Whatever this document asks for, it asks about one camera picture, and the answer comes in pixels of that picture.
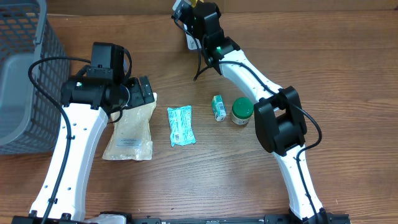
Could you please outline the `yellow oil bottle silver cap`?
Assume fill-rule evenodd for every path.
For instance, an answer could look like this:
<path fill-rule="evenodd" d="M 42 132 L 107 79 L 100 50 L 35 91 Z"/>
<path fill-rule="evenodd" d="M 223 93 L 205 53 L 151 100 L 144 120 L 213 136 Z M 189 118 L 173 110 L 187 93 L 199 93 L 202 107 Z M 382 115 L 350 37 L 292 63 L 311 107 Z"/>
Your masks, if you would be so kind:
<path fill-rule="evenodd" d="M 189 0 L 192 7 L 195 7 L 199 2 L 204 2 L 204 0 Z"/>

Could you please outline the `white orange snack packet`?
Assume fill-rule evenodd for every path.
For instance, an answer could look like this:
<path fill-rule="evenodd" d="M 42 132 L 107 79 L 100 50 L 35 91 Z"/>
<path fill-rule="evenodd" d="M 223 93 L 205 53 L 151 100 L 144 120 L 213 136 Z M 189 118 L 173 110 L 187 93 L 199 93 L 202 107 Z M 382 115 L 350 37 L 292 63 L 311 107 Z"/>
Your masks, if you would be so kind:
<path fill-rule="evenodd" d="M 157 102 L 124 110 L 120 120 L 119 113 L 111 115 L 114 131 L 103 153 L 102 159 L 108 161 L 152 159 L 153 141 L 149 121 Z"/>

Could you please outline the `teal tissue pack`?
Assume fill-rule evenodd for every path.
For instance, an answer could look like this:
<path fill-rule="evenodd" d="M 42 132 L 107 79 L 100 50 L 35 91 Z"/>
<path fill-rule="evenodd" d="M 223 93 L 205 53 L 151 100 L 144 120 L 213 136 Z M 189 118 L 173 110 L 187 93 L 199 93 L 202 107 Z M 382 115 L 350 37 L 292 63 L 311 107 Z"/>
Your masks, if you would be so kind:
<path fill-rule="evenodd" d="M 170 144 L 172 147 L 195 144 L 196 139 L 192 129 L 192 106 L 167 108 L 170 125 Z"/>

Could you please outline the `small teal packet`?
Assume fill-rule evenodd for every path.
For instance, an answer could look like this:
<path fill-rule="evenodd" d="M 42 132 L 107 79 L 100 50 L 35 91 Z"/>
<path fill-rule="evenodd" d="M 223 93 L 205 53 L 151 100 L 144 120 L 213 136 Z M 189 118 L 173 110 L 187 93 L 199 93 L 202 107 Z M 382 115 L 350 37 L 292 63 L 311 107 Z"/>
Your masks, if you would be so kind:
<path fill-rule="evenodd" d="M 221 95 L 215 95 L 211 101 L 213 114 L 217 122 L 223 121 L 226 117 L 226 110 L 224 107 Z"/>

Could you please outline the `green lid white jar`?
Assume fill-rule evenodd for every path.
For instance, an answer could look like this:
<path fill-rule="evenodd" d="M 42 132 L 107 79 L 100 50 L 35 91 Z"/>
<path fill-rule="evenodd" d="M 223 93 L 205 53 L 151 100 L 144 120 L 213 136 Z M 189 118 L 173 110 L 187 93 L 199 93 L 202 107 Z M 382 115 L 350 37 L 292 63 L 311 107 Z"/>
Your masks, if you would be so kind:
<path fill-rule="evenodd" d="M 251 100 L 246 97 L 240 97 L 234 101 L 230 117 L 233 123 L 245 125 L 249 122 L 253 112 L 254 107 Z"/>

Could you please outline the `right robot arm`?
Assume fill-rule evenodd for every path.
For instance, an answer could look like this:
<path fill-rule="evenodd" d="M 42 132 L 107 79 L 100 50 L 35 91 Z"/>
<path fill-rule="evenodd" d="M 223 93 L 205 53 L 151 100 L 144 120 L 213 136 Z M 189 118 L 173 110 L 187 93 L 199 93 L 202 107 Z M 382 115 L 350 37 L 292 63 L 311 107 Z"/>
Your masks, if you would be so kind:
<path fill-rule="evenodd" d="M 316 195 L 305 152 L 306 120 L 295 88 L 282 88 L 266 78 L 246 57 L 240 46 L 225 36 L 221 12 L 213 2 L 176 0 L 172 19 L 193 38 L 208 68 L 231 80 L 254 106 L 256 136 L 273 154 L 289 196 L 289 223 L 328 223 Z"/>

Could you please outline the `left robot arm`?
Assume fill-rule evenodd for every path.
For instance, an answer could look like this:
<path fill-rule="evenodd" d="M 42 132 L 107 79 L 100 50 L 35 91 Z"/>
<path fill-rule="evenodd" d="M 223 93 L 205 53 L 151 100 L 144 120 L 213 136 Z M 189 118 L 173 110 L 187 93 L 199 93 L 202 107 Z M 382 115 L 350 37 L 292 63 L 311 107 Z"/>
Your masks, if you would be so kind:
<path fill-rule="evenodd" d="M 61 87 L 59 101 L 33 78 L 33 69 L 52 57 L 30 65 L 28 77 L 62 115 L 57 143 L 43 186 L 27 216 L 13 223 L 84 223 L 86 190 L 94 154 L 111 114 L 154 102 L 146 76 L 131 76 L 124 69 L 131 59 L 120 45 L 95 42 L 91 59 Z"/>

